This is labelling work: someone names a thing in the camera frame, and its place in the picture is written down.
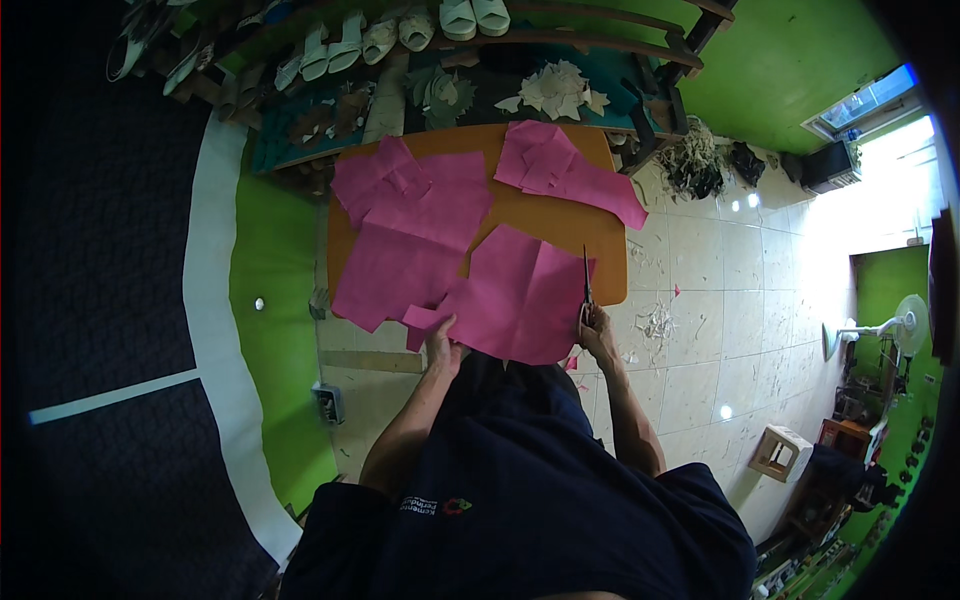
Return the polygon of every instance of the white stool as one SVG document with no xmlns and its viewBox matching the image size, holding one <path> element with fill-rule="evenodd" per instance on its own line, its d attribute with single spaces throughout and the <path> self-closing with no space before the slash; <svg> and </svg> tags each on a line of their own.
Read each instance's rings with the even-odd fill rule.
<svg viewBox="0 0 960 600">
<path fill-rule="evenodd" d="M 777 459 L 783 449 L 790 450 L 786 465 Z M 783 483 L 793 483 L 804 474 L 813 454 L 813 444 L 781 425 L 767 425 L 748 467 Z"/>
</svg>

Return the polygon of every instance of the fan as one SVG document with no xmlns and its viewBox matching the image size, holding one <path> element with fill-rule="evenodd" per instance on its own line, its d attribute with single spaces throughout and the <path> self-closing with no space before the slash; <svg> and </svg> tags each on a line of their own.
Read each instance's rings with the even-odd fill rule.
<svg viewBox="0 0 960 600">
<path fill-rule="evenodd" d="M 894 316 L 879 327 L 858 327 L 853 319 L 847 319 L 841 328 L 824 323 L 824 360 L 833 356 L 841 339 L 849 342 L 856 340 L 860 334 L 880 336 L 890 328 L 893 328 L 894 344 L 900 349 L 900 355 L 912 357 L 916 354 L 930 329 L 924 299 L 916 294 L 907 296 L 900 301 Z"/>
</svg>

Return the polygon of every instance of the pink fabric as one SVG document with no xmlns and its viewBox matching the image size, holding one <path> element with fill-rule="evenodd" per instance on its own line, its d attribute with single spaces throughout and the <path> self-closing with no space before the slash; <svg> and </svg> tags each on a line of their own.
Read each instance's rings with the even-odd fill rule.
<svg viewBox="0 0 960 600">
<path fill-rule="evenodd" d="M 594 260 L 589 261 L 592 272 Z M 583 258 L 506 225 L 497 227 L 470 259 L 436 310 L 411 302 L 407 349 L 451 314 L 450 338 L 501 359 L 528 365 L 563 360 L 576 341 L 584 301 Z"/>
<path fill-rule="evenodd" d="M 647 219 L 629 178 L 589 164 L 563 130 L 550 123 L 511 123 L 493 178 L 526 194 L 603 208 L 629 228 L 643 228 Z"/>
<path fill-rule="evenodd" d="M 331 187 L 360 235 L 332 309 L 374 332 L 387 318 L 400 321 L 411 304 L 440 303 L 493 194 L 481 152 L 418 163 L 402 140 L 384 137 L 375 155 L 343 162 Z"/>
</svg>

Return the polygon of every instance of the hand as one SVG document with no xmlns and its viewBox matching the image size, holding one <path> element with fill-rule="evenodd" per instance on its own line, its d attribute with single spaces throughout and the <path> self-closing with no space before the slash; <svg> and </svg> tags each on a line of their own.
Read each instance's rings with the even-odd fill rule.
<svg viewBox="0 0 960 600">
<path fill-rule="evenodd" d="M 426 368 L 429 372 L 453 379 L 460 372 L 460 359 L 464 355 L 464 345 L 451 343 L 446 332 L 457 322 L 456 315 L 450 315 L 444 324 L 426 338 Z"/>
<path fill-rule="evenodd" d="M 592 304 L 589 311 L 590 322 L 593 327 L 584 325 L 583 319 L 577 321 L 577 343 L 597 361 L 597 366 L 604 373 L 609 372 L 619 364 L 620 350 L 613 338 L 613 325 L 610 315 L 604 312 L 598 304 Z"/>
</svg>

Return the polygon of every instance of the dark patterned panel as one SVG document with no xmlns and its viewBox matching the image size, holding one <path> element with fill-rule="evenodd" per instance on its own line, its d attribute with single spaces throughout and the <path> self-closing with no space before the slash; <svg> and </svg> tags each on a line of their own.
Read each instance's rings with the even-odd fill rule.
<svg viewBox="0 0 960 600">
<path fill-rule="evenodd" d="M 210 107 L 162 97 L 156 74 L 108 83 L 102 46 L 63 55 L 20 199 L 12 288 L 28 410 L 195 366 L 182 272 Z"/>
<path fill-rule="evenodd" d="M 240 511 L 200 380 L 35 427 L 62 514 L 130 598 L 255 598 L 276 572 Z"/>
</svg>

